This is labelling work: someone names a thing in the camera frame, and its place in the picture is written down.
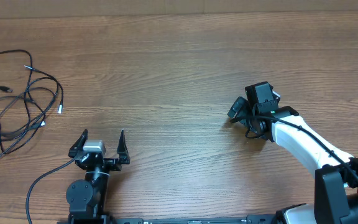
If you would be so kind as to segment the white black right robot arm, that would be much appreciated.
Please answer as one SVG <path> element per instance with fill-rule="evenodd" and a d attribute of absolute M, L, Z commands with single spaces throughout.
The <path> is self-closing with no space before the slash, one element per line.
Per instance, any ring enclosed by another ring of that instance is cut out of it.
<path fill-rule="evenodd" d="M 268 82 L 245 88 L 227 115 L 241 123 L 248 139 L 271 141 L 286 149 L 314 178 L 314 202 L 292 205 L 273 215 L 249 215 L 246 223 L 358 223 L 358 157 L 333 146 L 290 106 Z"/>

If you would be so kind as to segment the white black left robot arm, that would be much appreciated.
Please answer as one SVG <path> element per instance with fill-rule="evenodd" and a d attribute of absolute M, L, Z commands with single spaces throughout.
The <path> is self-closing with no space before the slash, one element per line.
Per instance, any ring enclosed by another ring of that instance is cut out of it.
<path fill-rule="evenodd" d="M 87 130 L 69 149 L 68 156 L 85 171 L 85 178 L 72 182 L 67 188 L 68 223 L 116 223 L 104 206 L 110 173 L 119 172 L 131 161 L 124 131 L 121 131 L 116 153 L 117 158 L 106 158 L 104 142 L 89 140 Z"/>

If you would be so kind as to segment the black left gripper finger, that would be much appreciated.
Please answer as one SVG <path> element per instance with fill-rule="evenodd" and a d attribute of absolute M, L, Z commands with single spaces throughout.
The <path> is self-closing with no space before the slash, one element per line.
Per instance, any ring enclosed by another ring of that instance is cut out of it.
<path fill-rule="evenodd" d="M 88 130 L 84 129 L 81 136 L 76 140 L 68 151 L 68 157 L 75 157 L 80 151 L 83 150 L 85 142 L 88 140 Z"/>
<path fill-rule="evenodd" d="M 119 144 L 117 146 L 117 154 L 119 155 L 119 161 L 121 164 L 130 164 L 131 159 L 127 149 L 125 132 L 123 129 L 121 130 Z"/>

